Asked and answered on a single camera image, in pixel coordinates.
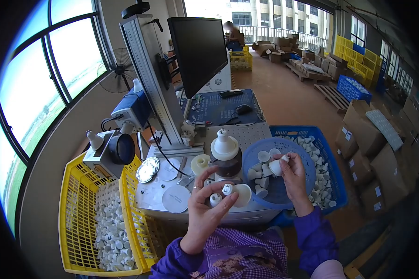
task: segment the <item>standing fan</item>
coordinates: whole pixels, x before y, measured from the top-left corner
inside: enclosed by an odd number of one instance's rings
[[[118,48],[113,50],[112,57],[113,64],[109,65],[111,73],[101,80],[102,88],[111,93],[130,91],[134,86],[133,80],[136,77],[136,72],[127,49]]]

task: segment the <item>computer monitor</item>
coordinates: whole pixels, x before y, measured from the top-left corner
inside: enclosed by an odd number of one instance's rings
[[[192,98],[228,65],[222,21],[171,17],[168,25],[186,97]]]

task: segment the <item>woman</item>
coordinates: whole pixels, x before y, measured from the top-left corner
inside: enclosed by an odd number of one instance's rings
[[[228,48],[228,50],[233,49],[233,51],[242,51],[245,46],[245,39],[239,29],[237,29],[231,21],[225,22],[223,28],[230,32],[229,36],[226,38],[226,48]]]
[[[291,160],[289,163],[280,160],[280,166],[287,196],[297,215],[294,224],[298,247],[302,250],[300,268],[314,279],[345,278],[337,260],[338,244],[331,225],[307,197],[301,158],[296,153],[287,155]],[[152,266],[150,278],[285,278],[287,255],[280,230],[251,235],[218,228],[239,194],[224,197],[214,208],[205,205],[212,193],[222,194],[224,182],[203,187],[205,179],[216,170],[216,166],[208,168],[196,179],[188,201],[188,232],[168,245],[166,255]]]

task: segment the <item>computer mouse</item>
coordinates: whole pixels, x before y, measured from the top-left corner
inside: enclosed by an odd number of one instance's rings
[[[239,107],[236,108],[237,115],[243,115],[253,111],[253,109],[247,104],[241,104]]]

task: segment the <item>railing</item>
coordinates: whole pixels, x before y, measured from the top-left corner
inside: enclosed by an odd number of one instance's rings
[[[319,36],[274,27],[240,25],[239,31],[243,33],[246,44],[252,44],[255,41],[273,42],[273,37],[286,37],[287,34],[299,34],[298,46],[301,49],[316,50],[318,47],[326,49],[328,42],[327,39]]]

